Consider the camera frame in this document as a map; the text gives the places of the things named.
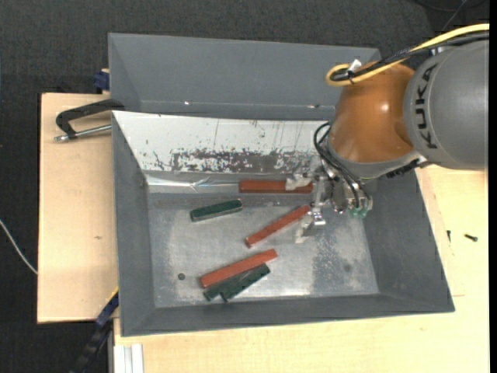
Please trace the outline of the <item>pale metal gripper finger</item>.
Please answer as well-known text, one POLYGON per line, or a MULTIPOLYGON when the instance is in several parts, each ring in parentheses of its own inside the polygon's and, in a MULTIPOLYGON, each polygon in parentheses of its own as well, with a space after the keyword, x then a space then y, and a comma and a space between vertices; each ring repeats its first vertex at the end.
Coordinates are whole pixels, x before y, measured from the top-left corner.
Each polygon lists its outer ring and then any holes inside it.
POLYGON ((301 220, 295 234, 295 243, 301 244, 316 236, 326 225, 320 209, 312 208, 301 220))
POLYGON ((292 176, 286 179, 285 190, 312 189, 312 179, 308 176, 292 176))

